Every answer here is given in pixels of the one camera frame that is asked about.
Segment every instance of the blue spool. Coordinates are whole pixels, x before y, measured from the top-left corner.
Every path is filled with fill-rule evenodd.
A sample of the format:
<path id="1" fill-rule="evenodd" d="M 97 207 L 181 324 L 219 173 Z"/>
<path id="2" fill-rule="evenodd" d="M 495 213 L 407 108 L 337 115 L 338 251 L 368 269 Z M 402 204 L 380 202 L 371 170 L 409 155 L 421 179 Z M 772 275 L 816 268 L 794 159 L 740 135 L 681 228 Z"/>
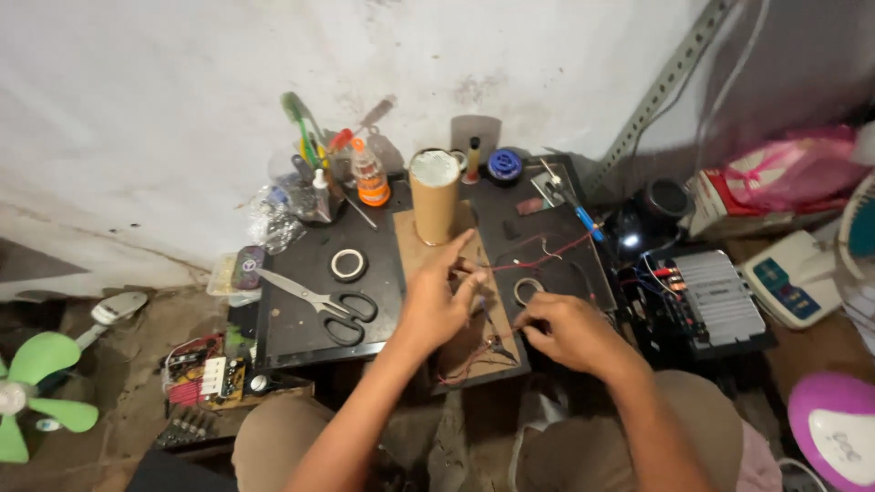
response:
<path id="1" fill-rule="evenodd" d="M 513 151 L 499 149 L 489 156 L 489 174 L 500 181 L 512 181 L 522 174 L 522 159 Z"/>

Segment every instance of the green fan blade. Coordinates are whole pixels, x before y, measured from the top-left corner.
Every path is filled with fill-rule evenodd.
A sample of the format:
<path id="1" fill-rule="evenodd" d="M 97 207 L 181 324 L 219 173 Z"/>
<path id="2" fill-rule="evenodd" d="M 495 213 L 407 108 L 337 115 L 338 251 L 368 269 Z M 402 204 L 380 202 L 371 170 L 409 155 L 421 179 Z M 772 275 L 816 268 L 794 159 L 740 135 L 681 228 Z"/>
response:
<path id="1" fill-rule="evenodd" d="M 68 368 L 79 360 L 80 350 L 70 337 L 44 332 L 31 337 L 12 358 L 11 381 L 36 386 L 56 370 Z"/>
<path id="2" fill-rule="evenodd" d="M 85 432 L 97 423 L 97 407 L 70 400 L 33 398 L 27 401 L 33 410 L 53 417 L 73 432 Z"/>
<path id="3" fill-rule="evenodd" d="M 15 416 L 3 416 L 3 423 L 0 423 L 0 461 L 26 463 L 30 458 L 25 438 L 22 437 L 21 430 L 18 429 Z"/>

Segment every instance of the plastic bag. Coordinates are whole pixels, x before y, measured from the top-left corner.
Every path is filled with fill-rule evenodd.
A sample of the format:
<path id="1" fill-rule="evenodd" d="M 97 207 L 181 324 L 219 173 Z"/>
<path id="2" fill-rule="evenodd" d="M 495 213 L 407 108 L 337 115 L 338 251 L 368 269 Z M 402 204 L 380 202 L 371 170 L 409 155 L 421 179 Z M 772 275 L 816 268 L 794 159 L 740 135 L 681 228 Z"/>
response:
<path id="1" fill-rule="evenodd" d="M 249 237 L 275 255 L 306 233 L 304 224 L 291 212 L 289 196 L 276 186 L 265 186 L 249 202 Z"/>
<path id="2" fill-rule="evenodd" d="M 731 162 L 723 175 L 739 203 L 768 211 L 795 210 L 853 188 L 872 169 L 850 161 L 854 130 L 789 132 Z"/>

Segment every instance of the white wall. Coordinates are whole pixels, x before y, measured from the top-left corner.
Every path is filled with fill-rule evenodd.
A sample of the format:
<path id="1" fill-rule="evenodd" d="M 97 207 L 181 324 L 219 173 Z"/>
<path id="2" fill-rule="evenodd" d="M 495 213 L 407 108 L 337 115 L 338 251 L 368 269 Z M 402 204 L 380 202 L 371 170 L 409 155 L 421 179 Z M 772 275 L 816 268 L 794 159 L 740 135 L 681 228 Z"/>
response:
<path id="1" fill-rule="evenodd" d="M 459 115 L 500 119 L 504 145 L 600 158 L 704 5 L 4 1 L 0 236 L 91 273 L 0 299 L 198 279 L 248 242 L 235 208 L 298 136 L 277 102 L 289 90 L 329 130 L 393 95 L 377 126 L 404 159 L 448 146 Z M 703 65 L 684 124 L 654 130 L 672 144 L 691 140 Z"/>

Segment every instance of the orange bottle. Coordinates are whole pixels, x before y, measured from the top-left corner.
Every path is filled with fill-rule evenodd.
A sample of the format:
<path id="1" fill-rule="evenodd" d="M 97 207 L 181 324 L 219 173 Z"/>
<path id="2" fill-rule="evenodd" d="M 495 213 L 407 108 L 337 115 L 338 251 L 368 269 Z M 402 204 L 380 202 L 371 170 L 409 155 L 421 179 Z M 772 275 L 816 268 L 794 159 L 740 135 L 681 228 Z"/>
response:
<path id="1" fill-rule="evenodd" d="M 352 172 L 359 188 L 359 198 L 365 205 L 379 207 L 389 200 L 391 194 L 386 171 L 361 138 L 354 138 L 350 144 L 353 146 Z"/>

